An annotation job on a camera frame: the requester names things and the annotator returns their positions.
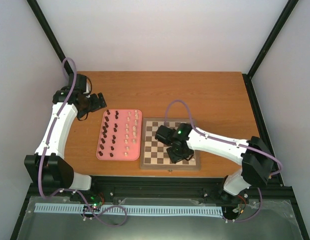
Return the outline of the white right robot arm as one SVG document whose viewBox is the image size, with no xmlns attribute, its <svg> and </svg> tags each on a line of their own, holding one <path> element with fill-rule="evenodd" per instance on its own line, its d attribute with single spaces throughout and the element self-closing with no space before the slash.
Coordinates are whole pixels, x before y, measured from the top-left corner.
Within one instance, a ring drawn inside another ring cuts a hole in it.
<svg viewBox="0 0 310 240">
<path fill-rule="evenodd" d="M 178 128 L 159 126 L 155 139 L 167 146 L 172 163 L 189 160 L 196 152 L 226 158 L 240 169 L 225 178 L 219 193 L 236 196 L 249 187 L 264 188 L 271 176 L 274 160 L 265 143 L 256 136 L 249 140 L 228 138 L 206 132 L 188 123 Z"/>
</svg>

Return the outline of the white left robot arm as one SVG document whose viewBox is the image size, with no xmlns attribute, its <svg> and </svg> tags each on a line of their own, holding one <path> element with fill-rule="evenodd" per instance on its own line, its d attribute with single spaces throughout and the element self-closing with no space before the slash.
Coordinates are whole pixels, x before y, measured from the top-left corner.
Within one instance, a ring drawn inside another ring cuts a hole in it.
<svg viewBox="0 0 310 240">
<path fill-rule="evenodd" d="M 98 198 L 99 188 L 89 175 L 80 174 L 65 161 L 65 146 L 74 120 L 106 108 L 102 93 L 92 93 L 92 82 L 82 74 L 70 74 L 68 84 L 53 95 L 52 113 L 44 137 L 33 155 L 24 159 L 25 168 L 40 189 L 81 190 L 87 201 Z"/>
</svg>

